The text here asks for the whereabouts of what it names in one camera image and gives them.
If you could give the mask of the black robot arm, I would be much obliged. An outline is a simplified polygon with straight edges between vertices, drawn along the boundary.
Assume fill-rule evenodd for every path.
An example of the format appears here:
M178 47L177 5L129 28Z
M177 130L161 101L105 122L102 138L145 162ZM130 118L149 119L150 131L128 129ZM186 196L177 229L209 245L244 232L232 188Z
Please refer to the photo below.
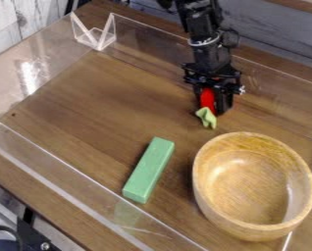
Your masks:
M194 62L184 63L185 82L193 90L201 108L215 116L233 106L233 96L245 92L241 71L232 65L231 49L239 46L240 35L232 28L223 28L219 0L156 0L169 10L176 5Z

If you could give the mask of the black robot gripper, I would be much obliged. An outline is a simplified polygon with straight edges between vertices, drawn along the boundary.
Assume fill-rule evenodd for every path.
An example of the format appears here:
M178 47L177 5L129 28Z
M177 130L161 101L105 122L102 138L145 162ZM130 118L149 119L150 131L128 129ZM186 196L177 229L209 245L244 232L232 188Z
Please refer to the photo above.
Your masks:
M194 61L182 64L185 82L193 85L197 105L201 109L201 95L208 88L216 93L217 115L233 105L233 94L245 93L241 71L232 65L231 50L239 46L239 36L208 35L188 40Z

